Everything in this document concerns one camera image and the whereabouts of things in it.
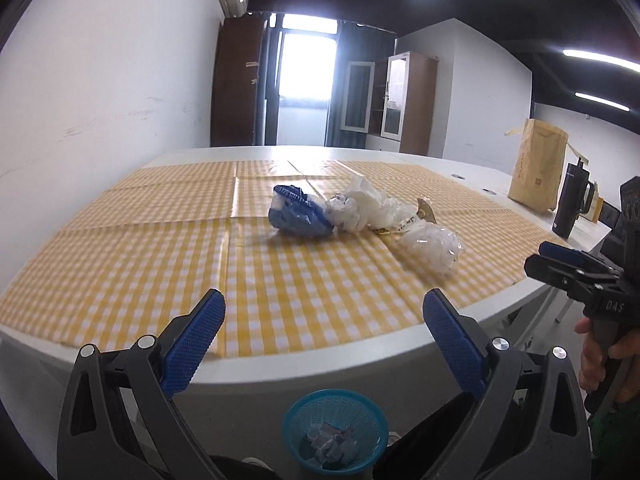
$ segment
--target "blue plastic basket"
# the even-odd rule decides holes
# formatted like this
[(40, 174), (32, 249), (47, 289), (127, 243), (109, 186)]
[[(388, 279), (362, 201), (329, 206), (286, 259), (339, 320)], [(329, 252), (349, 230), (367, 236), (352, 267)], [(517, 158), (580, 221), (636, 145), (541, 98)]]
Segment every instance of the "blue plastic basket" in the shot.
[[(358, 452), (342, 469), (327, 469), (309, 463), (306, 430), (313, 423), (327, 422), (339, 430), (353, 428)], [(319, 390), (302, 397), (286, 413), (282, 438), (289, 452), (303, 466), (320, 474), (350, 475), (373, 465), (386, 448), (388, 429), (382, 410), (367, 397), (349, 390)]]

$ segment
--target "person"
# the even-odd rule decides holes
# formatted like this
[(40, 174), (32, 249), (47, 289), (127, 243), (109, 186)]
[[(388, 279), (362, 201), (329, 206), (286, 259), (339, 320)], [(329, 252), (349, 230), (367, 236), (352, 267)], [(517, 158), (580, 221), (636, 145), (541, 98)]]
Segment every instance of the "person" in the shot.
[[(584, 341), (580, 354), (578, 383), (594, 392), (605, 377), (604, 355), (593, 336), (591, 320), (582, 318), (575, 326)], [(609, 348), (609, 358), (624, 359), (640, 355), (640, 328), (632, 329)], [(640, 449), (640, 358), (633, 360), (631, 369), (617, 394), (612, 410), (606, 416), (589, 419), (593, 451), (592, 478), (624, 478), (623, 474), (636, 470)]]

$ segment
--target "human hand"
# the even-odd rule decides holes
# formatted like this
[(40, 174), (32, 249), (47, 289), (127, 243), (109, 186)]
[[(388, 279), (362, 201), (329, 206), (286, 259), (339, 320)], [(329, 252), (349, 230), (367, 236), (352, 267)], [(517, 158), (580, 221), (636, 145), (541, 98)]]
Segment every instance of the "human hand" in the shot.
[[(580, 373), (578, 382), (587, 392), (594, 392), (604, 380), (605, 369), (602, 365), (602, 349), (593, 338), (591, 320), (583, 317), (575, 326), (578, 334), (586, 334), (580, 354)], [(634, 328), (620, 341), (609, 348), (609, 357), (624, 359), (640, 354), (640, 329)], [(640, 358), (634, 359), (625, 382), (616, 396), (616, 402), (627, 402), (640, 393)]]

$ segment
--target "metal bolt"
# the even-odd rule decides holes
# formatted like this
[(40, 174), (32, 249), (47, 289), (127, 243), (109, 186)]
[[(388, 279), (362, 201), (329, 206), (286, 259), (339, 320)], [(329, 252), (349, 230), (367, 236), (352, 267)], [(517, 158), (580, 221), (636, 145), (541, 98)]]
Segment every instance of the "metal bolt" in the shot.
[(508, 350), (509, 349), (509, 342), (502, 338), (502, 337), (497, 337), (495, 338), (493, 341), (491, 341), (491, 343), (494, 345), (494, 348), (496, 350)]
[(92, 353), (94, 353), (94, 346), (93, 345), (84, 345), (80, 349), (80, 355), (82, 357), (89, 357)]
[(140, 348), (151, 348), (156, 342), (156, 338), (152, 335), (143, 335), (138, 339), (138, 346)]
[(566, 350), (561, 346), (555, 346), (552, 352), (558, 359), (564, 359), (566, 357)]

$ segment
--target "window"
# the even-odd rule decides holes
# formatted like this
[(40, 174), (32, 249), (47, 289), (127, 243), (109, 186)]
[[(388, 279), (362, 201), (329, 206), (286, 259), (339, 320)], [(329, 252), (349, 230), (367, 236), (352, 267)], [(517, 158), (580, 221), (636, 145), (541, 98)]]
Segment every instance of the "window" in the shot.
[(282, 48), (280, 95), (328, 101), (334, 84), (335, 40), (286, 34)]
[(338, 32), (338, 22), (327, 18), (303, 16), (302, 14), (285, 14), (282, 20), (282, 28), (295, 28), (296, 30), (336, 34)]

